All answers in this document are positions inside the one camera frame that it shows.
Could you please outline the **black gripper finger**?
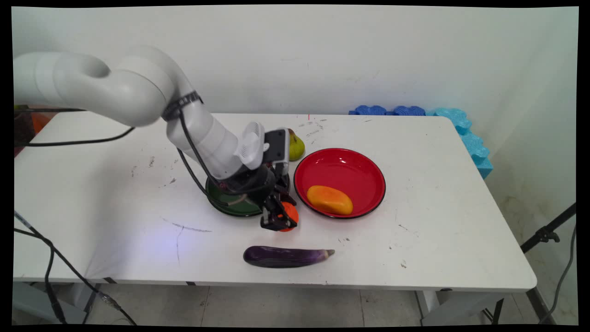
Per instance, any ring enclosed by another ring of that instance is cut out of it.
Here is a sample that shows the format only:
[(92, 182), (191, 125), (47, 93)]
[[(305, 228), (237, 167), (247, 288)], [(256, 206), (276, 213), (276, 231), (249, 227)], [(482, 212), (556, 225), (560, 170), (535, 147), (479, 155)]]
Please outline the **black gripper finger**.
[(287, 187), (276, 185), (276, 204), (278, 213), (295, 213), (297, 212), (297, 203), (289, 195)]
[(271, 231), (289, 229), (289, 215), (283, 203), (276, 196), (268, 196), (264, 201), (260, 226)]

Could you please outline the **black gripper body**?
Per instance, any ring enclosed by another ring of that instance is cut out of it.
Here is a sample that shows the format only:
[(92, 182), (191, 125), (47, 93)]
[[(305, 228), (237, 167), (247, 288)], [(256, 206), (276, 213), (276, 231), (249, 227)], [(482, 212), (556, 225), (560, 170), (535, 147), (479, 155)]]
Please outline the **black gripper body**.
[(284, 162), (262, 164), (256, 170), (245, 170), (241, 167), (239, 172), (226, 179), (226, 192), (237, 198), (227, 202), (227, 206), (236, 205), (242, 201), (250, 201), (262, 210), (264, 201), (268, 196), (276, 195), (276, 185), (286, 187), (283, 181), (288, 174), (288, 164)]

